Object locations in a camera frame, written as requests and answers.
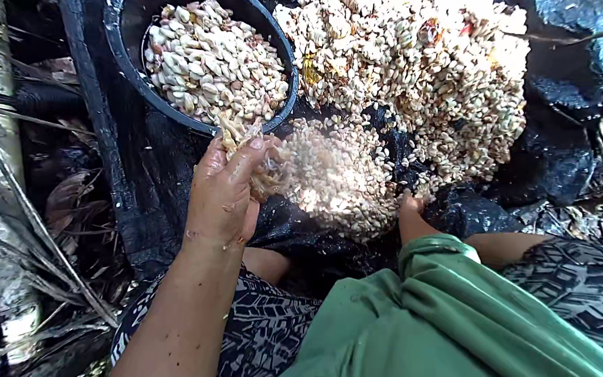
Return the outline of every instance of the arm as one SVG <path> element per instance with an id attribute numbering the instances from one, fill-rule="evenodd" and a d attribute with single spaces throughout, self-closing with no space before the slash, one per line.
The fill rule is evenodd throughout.
<path id="1" fill-rule="evenodd" d="M 181 250 L 112 376 L 211 376 L 245 242 L 259 204 L 249 179 L 273 141 L 254 139 L 226 161 L 221 138 L 197 165 Z"/>
<path id="2" fill-rule="evenodd" d="M 412 197 L 409 190 L 404 191 L 399 213 L 402 247 L 414 239 L 441 233 L 420 216 L 423 208 L 422 199 Z M 465 239 L 464 243 L 476 249 L 483 264 L 491 268 L 502 268 L 520 260 L 529 248 L 548 238 L 550 237 L 525 233 L 474 234 Z"/>
<path id="3" fill-rule="evenodd" d="M 411 196 L 411 190 L 404 189 L 399 210 L 399 235 L 401 236 L 402 247 L 416 238 L 441 233 L 426 223 L 420 216 L 424 207 L 423 199 L 414 198 Z"/>

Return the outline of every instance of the patterned skirt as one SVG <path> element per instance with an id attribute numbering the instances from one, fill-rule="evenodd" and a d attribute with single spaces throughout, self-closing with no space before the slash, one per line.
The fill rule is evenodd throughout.
<path id="1" fill-rule="evenodd" d="M 553 238 L 501 274 L 603 347 L 603 245 Z M 120 358 L 145 317 L 163 275 L 130 304 L 113 339 Z M 218 376 L 278 376 L 295 360 L 322 301 L 271 286 L 243 265 L 225 326 Z"/>

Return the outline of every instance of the leg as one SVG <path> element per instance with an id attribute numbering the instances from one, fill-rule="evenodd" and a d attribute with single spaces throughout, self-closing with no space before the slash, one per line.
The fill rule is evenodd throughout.
<path id="1" fill-rule="evenodd" d="M 547 239 L 501 274 L 603 347 L 603 245 Z"/>
<path id="2" fill-rule="evenodd" d="M 113 364 L 146 316 L 162 279 L 163 275 L 155 279 L 125 310 L 113 338 Z M 222 338 L 218 376 L 278 376 L 295 360 L 320 304 L 272 286 L 242 264 Z"/>
<path id="3" fill-rule="evenodd" d="M 291 265 L 290 260 L 282 254 L 258 247 L 245 248 L 242 261 L 248 272 L 274 287 L 278 285 Z"/>
<path id="4" fill-rule="evenodd" d="M 519 261 L 532 246 L 549 238 L 525 233 L 474 234 L 464 243 L 476 249 L 483 264 L 500 269 Z"/>

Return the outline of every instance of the finger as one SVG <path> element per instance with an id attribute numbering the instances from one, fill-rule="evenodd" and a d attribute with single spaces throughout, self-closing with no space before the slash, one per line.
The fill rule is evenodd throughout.
<path id="1" fill-rule="evenodd" d="M 227 154 L 222 148 L 222 132 L 216 135 L 208 144 L 204 157 L 197 165 L 197 174 L 212 176 L 224 169 L 227 165 Z"/>
<path id="2" fill-rule="evenodd" d="M 280 147 L 283 145 L 283 142 L 279 138 L 275 137 L 274 135 L 264 135 L 264 141 L 272 141 L 273 145 L 275 145 L 277 147 Z"/>
<path id="3" fill-rule="evenodd" d="M 248 146 L 242 147 L 234 154 L 224 168 L 232 184 L 248 184 L 254 169 L 262 163 L 270 143 L 262 138 L 251 140 Z"/>
<path id="4" fill-rule="evenodd" d="M 414 198 L 413 196 L 406 195 L 404 192 L 404 197 L 401 200 L 401 213 L 405 214 L 408 211 L 412 211 L 415 213 L 422 213 L 425 209 L 425 202 L 421 198 Z"/>
<path id="5" fill-rule="evenodd" d="M 257 225 L 257 215 L 259 214 L 259 206 L 260 204 L 257 201 L 254 201 L 252 198 L 248 202 L 248 209 L 246 210 L 246 218 L 243 221 L 243 231 L 241 232 L 241 237 L 245 242 L 250 240 L 255 234 L 255 227 Z"/>

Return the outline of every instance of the black tarp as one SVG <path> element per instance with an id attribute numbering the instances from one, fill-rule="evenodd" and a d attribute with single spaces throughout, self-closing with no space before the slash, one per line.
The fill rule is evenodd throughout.
<path id="1" fill-rule="evenodd" d="M 208 143 L 149 107 L 118 72 L 102 27 L 102 0 L 60 2 L 72 55 L 90 117 L 99 139 L 118 229 L 139 278 L 163 271 L 180 247 L 192 167 Z M 603 1 L 527 1 L 530 31 L 551 37 L 585 36 L 603 30 Z M 275 1 L 266 1 L 272 9 Z M 516 142 L 513 159 L 486 190 L 459 187 L 440 194 L 425 212 L 428 220 L 458 236 L 477 231 L 515 230 L 499 207 L 520 207 L 540 199 L 566 205 L 588 182 L 595 166 L 588 132 L 603 100 L 603 39 L 574 47 L 532 42 L 528 56 L 528 128 Z M 301 98 L 291 117 L 320 114 Z M 382 124 L 382 113 L 374 114 Z M 284 136 L 289 129 L 277 132 Z M 397 158 L 410 151 L 408 135 L 389 132 Z M 427 167 L 405 171 L 397 163 L 395 180 L 415 182 Z M 313 266 L 313 274 L 332 280 L 364 276 L 394 267 L 396 231 L 358 245 L 321 229 L 281 197 L 262 207 L 251 242 Z"/>

